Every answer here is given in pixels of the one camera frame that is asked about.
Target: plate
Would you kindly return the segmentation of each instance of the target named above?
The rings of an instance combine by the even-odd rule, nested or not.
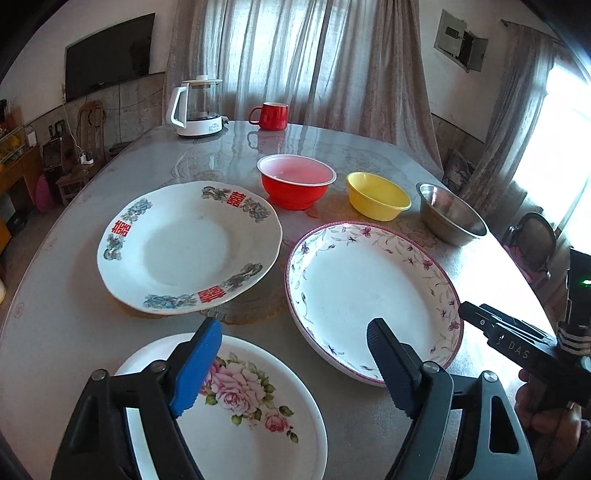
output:
[[[116,299],[172,315],[215,307],[252,287],[273,266],[281,238],[264,199],[194,181],[128,204],[106,228],[96,258]]]
[[[384,386],[368,323],[382,317],[398,340],[444,368],[462,341],[456,290],[438,263],[400,233],[369,223],[329,223],[304,235],[285,267],[295,324],[331,365]]]
[[[157,340],[134,353],[117,375],[168,358],[192,333]],[[326,429],[312,395],[284,363],[251,343],[223,336],[216,362],[192,408],[177,422],[207,480],[321,480]],[[129,432],[142,480],[158,480],[139,411]]]

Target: wall-mounted tv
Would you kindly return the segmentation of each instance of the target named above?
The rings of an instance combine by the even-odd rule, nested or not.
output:
[[[66,101],[147,75],[155,13],[134,18],[66,49]]]

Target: red bowl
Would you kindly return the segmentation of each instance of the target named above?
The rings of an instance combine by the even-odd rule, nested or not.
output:
[[[269,155],[256,166],[269,201],[287,210],[310,208],[336,180],[328,165],[299,155]]]

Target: round table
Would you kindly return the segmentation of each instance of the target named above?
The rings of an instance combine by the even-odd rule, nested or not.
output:
[[[50,477],[74,405],[94,369],[113,373],[144,345],[194,332],[203,320],[198,313],[146,318],[116,304],[96,266],[96,250],[107,224],[134,198],[173,183],[221,180],[265,197],[256,162],[273,153],[318,158],[337,171],[335,184],[310,210],[277,209],[285,252],[317,225],[362,219],[347,200],[345,176],[357,170],[374,172],[398,183],[413,201],[409,211],[385,225],[437,259],[461,301],[488,303],[551,332],[540,303],[492,235],[456,248],[435,238],[421,223],[415,184],[440,183],[399,148],[299,125],[265,132],[247,122],[231,122],[220,134],[196,140],[158,127],[131,144],[71,202],[41,244],[8,312],[0,338],[0,430],[35,480]],[[279,275],[270,272],[261,281],[267,279],[267,287],[274,283],[275,292],[280,292],[274,300],[261,301],[255,286],[242,304],[237,297],[229,310],[212,313],[226,322],[224,333],[266,349],[308,387],[326,424],[329,455],[324,478],[383,478],[410,421],[394,407],[386,389],[331,367],[299,334],[282,296],[281,259],[280,255],[274,267]],[[461,348],[448,371],[475,377],[484,369],[495,371],[514,396],[521,384],[518,367],[488,347],[481,331],[465,325]],[[444,478],[447,471],[459,419],[459,412],[452,412],[434,478]]]

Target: electric kettle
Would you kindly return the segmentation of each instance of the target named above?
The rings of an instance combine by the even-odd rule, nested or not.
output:
[[[176,87],[168,104],[167,122],[183,137],[201,137],[222,129],[222,95],[219,79],[198,75]]]

